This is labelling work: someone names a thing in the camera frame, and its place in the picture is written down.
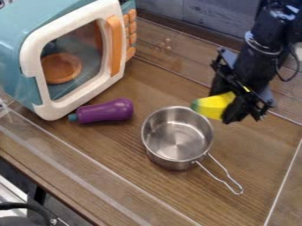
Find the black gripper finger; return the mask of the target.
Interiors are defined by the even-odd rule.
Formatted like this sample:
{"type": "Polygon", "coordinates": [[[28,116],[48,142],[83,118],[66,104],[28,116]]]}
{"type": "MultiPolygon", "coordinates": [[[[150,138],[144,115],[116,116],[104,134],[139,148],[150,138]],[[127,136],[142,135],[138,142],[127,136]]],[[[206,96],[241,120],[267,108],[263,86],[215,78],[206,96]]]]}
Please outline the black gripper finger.
{"type": "Polygon", "coordinates": [[[215,77],[213,79],[210,96],[225,94],[231,91],[230,85],[226,81],[226,75],[229,75],[230,70],[222,66],[215,70],[215,77]]]}
{"type": "Polygon", "coordinates": [[[238,95],[235,100],[226,106],[222,115],[222,122],[231,124],[241,122],[247,116],[251,116],[257,121],[261,119],[258,98],[247,94],[238,95]]]}

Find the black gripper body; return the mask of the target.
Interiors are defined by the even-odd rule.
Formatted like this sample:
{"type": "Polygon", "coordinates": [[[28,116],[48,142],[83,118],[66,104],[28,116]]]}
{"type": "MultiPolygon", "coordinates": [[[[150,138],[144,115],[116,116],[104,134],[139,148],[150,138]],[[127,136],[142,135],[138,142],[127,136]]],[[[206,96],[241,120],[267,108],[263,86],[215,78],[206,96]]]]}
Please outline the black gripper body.
{"type": "Polygon", "coordinates": [[[225,66],[230,70],[229,75],[226,75],[226,82],[231,88],[230,92],[234,93],[235,97],[238,95],[247,94],[258,98],[257,106],[259,107],[259,115],[262,119],[267,113],[267,110],[274,106],[271,91],[267,85],[263,85],[259,89],[255,89],[239,78],[235,70],[235,62],[237,54],[233,51],[221,48],[217,51],[217,58],[211,62],[211,68],[215,71],[219,67],[225,66]]]}

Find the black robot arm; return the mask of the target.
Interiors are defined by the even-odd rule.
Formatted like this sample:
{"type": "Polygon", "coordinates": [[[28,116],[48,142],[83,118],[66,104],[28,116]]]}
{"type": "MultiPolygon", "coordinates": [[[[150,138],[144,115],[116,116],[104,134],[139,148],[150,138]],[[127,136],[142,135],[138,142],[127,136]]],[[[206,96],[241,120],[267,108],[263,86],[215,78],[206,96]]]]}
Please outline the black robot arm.
{"type": "Polygon", "coordinates": [[[261,119],[275,105],[269,83],[286,57],[297,55],[294,46],[302,42],[302,0],[267,0],[246,32],[238,53],[219,49],[211,63],[215,77],[211,95],[233,93],[235,98],[222,112],[222,122],[230,124],[251,116],[261,119]]]}

